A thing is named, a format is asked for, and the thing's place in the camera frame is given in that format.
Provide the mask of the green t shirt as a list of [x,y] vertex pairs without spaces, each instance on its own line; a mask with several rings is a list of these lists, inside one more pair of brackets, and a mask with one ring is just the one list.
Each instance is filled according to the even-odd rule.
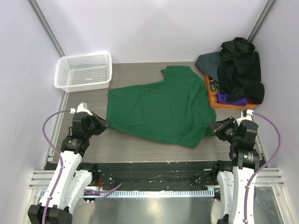
[[195,148],[216,120],[205,82],[189,66],[168,66],[163,80],[108,91],[111,128],[140,138]]

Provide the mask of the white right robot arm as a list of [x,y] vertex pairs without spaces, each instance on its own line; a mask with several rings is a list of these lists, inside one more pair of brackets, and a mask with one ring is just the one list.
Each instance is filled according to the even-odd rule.
[[208,125],[215,136],[230,144],[229,161],[217,161],[211,179],[220,187],[219,224],[252,224],[256,177],[260,156],[255,150],[258,124],[251,115],[229,117]]

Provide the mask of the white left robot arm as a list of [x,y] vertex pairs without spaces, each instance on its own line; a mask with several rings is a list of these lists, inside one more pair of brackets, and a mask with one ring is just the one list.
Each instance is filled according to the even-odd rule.
[[98,168],[83,163],[90,138],[100,135],[109,121],[88,110],[76,111],[72,126],[61,143],[59,163],[46,192],[37,205],[30,205],[28,217],[32,224],[70,224],[73,211],[85,188],[95,186],[100,179]]

